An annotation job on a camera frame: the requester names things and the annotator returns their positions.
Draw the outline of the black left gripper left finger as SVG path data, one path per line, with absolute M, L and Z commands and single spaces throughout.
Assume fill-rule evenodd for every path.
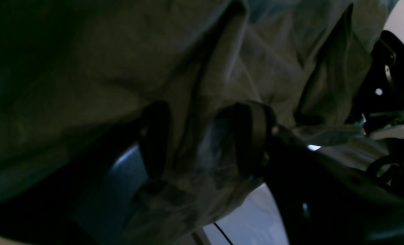
M 171 107 L 154 102 L 63 168 L 0 203 L 0 236 L 33 245 L 116 245 L 133 199 L 166 169 Z

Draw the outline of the robot arm image right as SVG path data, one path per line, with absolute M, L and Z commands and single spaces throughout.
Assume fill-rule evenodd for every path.
M 366 175 L 404 198 L 404 43 L 384 30 L 371 55 L 351 115 L 362 116 L 365 136 L 383 141 L 388 150 L 367 167 Z

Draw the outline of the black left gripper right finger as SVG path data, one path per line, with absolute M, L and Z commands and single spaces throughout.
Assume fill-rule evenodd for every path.
M 385 156 L 366 171 L 308 149 L 255 102 L 234 105 L 239 175 L 262 179 L 291 245 L 404 245 L 404 166 Z

